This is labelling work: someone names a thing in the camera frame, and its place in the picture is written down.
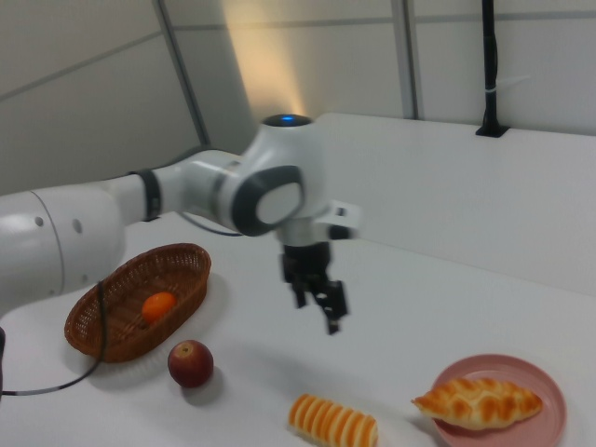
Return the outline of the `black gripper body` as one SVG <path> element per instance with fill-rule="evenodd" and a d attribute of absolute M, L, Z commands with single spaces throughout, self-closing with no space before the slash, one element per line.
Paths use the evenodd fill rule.
<path fill-rule="evenodd" d="M 327 267 L 331 263 L 331 245 L 318 242 L 308 246 L 283 246 L 281 266 L 284 280 L 294 283 L 297 280 L 327 281 Z"/>

